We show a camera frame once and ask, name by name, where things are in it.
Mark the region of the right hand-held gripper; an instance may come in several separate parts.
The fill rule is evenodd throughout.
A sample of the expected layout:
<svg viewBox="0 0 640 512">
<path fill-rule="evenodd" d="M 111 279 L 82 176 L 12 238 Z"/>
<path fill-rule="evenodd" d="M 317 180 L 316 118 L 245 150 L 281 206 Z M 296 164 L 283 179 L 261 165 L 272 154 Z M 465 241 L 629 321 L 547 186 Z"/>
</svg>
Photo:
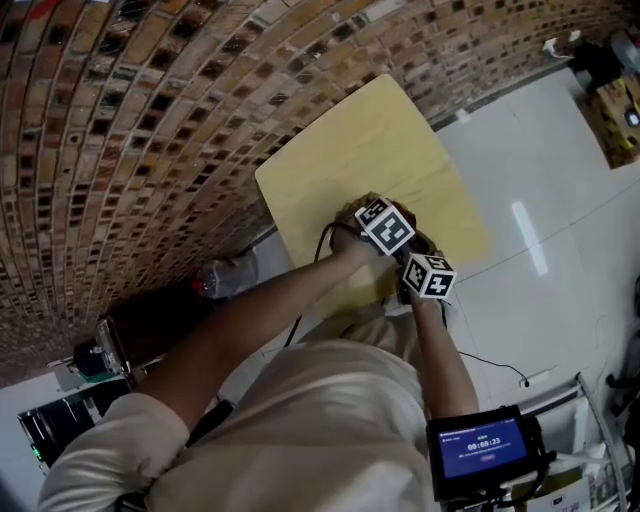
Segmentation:
<svg viewBox="0 0 640 512">
<path fill-rule="evenodd" d="M 456 278 L 457 272 L 444 257 L 411 253 L 402 281 L 420 298 L 446 299 Z"/>
</svg>

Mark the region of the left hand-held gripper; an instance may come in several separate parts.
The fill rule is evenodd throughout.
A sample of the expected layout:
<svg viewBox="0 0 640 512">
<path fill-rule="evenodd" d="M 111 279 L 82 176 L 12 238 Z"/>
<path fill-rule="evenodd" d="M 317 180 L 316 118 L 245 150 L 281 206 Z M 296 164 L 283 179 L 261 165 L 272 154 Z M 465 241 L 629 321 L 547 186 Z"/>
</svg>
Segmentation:
<svg viewBox="0 0 640 512">
<path fill-rule="evenodd" d="M 391 256 L 415 235 L 415 229 L 400 210 L 384 197 L 359 208 L 355 219 L 361 235 L 385 256 Z"/>
</svg>

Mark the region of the dark brown cloth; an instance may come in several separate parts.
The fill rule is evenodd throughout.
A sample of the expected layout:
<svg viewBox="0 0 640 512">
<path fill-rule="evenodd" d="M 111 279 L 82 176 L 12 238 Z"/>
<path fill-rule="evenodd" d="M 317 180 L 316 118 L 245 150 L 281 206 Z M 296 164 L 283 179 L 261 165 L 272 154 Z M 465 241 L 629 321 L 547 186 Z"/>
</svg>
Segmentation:
<svg viewBox="0 0 640 512">
<path fill-rule="evenodd" d="M 413 223 L 412 227 L 415 234 L 409 241 L 409 247 L 413 253 L 426 256 L 444 256 L 443 252 L 437 247 L 435 242 L 419 230 L 416 223 Z"/>
</svg>

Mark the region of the person's right forearm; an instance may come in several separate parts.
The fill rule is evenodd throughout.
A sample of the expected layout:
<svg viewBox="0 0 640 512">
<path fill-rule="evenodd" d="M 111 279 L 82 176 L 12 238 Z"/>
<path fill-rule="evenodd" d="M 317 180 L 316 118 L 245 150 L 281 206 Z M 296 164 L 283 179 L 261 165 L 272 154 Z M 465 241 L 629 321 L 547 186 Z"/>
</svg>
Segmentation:
<svg viewBox="0 0 640 512">
<path fill-rule="evenodd" d="M 479 401 L 473 382 L 445 326 L 439 303 L 412 295 L 411 308 L 427 417 L 450 418 L 478 413 Z"/>
</svg>

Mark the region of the person's left forearm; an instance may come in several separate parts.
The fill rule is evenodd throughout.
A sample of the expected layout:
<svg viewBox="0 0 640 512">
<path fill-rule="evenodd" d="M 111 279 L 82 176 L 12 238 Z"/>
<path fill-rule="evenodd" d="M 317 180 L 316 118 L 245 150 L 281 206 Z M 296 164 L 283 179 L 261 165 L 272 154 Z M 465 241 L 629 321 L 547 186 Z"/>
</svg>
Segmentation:
<svg viewBox="0 0 640 512">
<path fill-rule="evenodd" d="M 338 230 L 329 256 L 225 303 L 180 341 L 136 391 L 169 407 L 193 430 L 236 368 L 378 256 L 370 244 Z"/>
</svg>

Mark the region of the person's left hand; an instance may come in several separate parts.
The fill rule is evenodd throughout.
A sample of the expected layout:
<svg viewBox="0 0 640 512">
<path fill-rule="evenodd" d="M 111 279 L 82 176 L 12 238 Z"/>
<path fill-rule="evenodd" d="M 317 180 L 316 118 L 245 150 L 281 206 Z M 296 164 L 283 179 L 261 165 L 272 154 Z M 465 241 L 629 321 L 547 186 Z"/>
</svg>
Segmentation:
<svg viewBox="0 0 640 512">
<path fill-rule="evenodd" d="M 334 222 L 338 224 L 333 228 L 330 237 L 330 248 L 333 253 L 349 255 L 358 261 L 368 262 L 379 255 L 376 247 L 361 237 L 361 226 L 355 218 L 360 208 L 370 205 L 377 196 L 369 193 L 358 199 L 346 203 L 337 213 Z"/>
</svg>

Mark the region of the black tablet with blue screen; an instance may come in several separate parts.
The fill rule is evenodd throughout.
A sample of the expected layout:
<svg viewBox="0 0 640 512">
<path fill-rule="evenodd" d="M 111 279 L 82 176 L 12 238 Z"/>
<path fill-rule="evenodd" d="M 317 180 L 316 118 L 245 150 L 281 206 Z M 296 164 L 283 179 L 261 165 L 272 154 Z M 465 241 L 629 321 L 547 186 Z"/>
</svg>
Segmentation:
<svg viewBox="0 0 640 512">
<path fill-rule="evenodd" d="M 515 508 L 542 487 L 557 453 L 518 406 L 431 419 L 426 436 L 434 499 L 444 512 Z"/>
</svg>

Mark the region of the person's beige clothing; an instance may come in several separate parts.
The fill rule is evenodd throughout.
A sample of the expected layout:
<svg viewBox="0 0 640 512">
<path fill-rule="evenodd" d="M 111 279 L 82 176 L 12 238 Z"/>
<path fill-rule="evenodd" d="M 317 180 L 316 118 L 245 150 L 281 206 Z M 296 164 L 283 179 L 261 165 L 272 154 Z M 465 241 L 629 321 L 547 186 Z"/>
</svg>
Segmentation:
<svg viewBox="0 0 640 512">
<path fill-rule="evenodd" d="M 114 401 L 51 467 L 39 512 L 428 512 L 416 326 L 381 309 L 282 350 L 197 442 L 160 401 Z"/>
</svg>

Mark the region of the white metal rack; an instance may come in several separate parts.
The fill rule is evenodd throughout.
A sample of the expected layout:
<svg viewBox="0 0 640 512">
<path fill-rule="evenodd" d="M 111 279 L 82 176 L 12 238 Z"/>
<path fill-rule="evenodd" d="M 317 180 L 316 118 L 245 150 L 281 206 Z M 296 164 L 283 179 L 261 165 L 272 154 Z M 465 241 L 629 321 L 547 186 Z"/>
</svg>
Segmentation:
<svg viewBox="0 0 640 512">
<path fill-rule="evenodd" d="M 556 453 L 523 512 L 640 512 L 640 447 L 626 436 L 629 414 L 608 411 L 586 377 L 520 403 Z"/>
</svg>

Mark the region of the black office chair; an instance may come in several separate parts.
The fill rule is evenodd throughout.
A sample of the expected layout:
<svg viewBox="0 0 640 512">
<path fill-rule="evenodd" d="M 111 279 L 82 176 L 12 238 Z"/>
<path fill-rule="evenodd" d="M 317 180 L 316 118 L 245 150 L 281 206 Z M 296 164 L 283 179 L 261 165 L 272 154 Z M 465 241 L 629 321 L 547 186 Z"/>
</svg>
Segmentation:
<svg viewBox="0 0 640 512">
<path fill-rule="evenodd" d="M 613 374 L 609 374 L 605 382 L 609 388 L 623 391 L 621 401 L 614 402 L 610 407 L 611 413 L 619 417 L 640 394 L 640 371 L 633 377 L 616 378 Z"/>
</svg>

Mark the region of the cardboard box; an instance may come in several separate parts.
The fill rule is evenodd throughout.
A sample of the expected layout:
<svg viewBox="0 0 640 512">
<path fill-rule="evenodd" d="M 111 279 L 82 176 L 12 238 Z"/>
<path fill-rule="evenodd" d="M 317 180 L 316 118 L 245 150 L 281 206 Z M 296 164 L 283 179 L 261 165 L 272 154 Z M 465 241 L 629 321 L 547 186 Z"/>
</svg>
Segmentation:
<svg viewBox="0 0 640 512">
<path fill-rule="evenodd" d="M 612 170 L 640 162 L 639 74 L 597 88 L 579 109 Z"/>
</svg>

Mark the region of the white power plug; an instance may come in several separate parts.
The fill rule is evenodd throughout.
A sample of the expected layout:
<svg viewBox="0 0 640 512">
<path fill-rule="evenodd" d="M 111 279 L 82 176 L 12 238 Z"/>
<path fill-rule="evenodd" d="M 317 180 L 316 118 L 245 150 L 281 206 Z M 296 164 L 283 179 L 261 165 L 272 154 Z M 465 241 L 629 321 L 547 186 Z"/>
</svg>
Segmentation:
<svg viewBox="0 0 640 512">
<path fill-rule="evenodd" d="M 575 56 L 575 48 L 581 37 L 580 29 L 572 30 L 564 36 L 552 37 L 543 43 L 542 51 L 553 59 L 569 60 Z"/>
</svg>

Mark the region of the black metal cart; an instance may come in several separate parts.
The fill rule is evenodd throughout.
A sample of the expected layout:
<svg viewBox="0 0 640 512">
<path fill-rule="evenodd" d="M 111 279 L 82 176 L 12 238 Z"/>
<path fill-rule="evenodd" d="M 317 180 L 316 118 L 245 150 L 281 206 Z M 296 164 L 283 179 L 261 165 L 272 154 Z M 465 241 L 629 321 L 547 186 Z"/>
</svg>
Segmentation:
<svg viewBox="0 0 640 512">
<path fill-rule="evenodd" d="M 74 346 L 71 367 L 87 382 L 122 377 L 134 387 L 214 310 L 214 302 L 185 283 L 130 297 L 99 318 Z"/>
</svg>

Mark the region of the black bag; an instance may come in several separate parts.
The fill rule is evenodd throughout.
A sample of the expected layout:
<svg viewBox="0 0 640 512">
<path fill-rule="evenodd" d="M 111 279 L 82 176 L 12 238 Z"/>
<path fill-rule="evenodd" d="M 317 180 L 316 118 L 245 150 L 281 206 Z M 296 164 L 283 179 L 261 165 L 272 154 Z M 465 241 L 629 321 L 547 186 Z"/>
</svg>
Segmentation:
<svg viewBox="0 0 640 512">
<path fill-rule="evenodd" d="M 569 68 L 587 93 L 593 93 L 622 76 L 621 63 L 613 51 L 588 42 L 574 49 Z"/>
</svg>

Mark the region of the white plastic jug red label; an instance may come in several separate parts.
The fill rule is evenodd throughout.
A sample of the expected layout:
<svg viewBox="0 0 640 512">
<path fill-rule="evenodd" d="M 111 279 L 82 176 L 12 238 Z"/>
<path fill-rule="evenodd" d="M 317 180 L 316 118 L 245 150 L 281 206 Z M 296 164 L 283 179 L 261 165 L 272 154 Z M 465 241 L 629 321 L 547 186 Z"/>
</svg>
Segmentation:
<svg viewBox="0 0 640 512">
<path fill-rule="evenodd" d="M 610 37 L 609 45 L 625 74 L 640 75 L 640 32 L 617 31 Z"/>
</svg>

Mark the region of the black computer case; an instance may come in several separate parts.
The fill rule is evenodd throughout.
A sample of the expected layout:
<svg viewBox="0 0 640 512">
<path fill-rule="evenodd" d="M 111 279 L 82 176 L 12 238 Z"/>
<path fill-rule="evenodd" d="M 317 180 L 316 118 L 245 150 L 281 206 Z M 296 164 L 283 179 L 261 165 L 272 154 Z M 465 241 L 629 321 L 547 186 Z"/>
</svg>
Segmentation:
<svg viewBox="0 0 640 512">
<path fill-rule="evenodd" d="M 77 437 L 103 418 L 112 402 L 113 398 L 86 391 L 19 413 L 40 469 L 48 472 Z"/>
</svg>

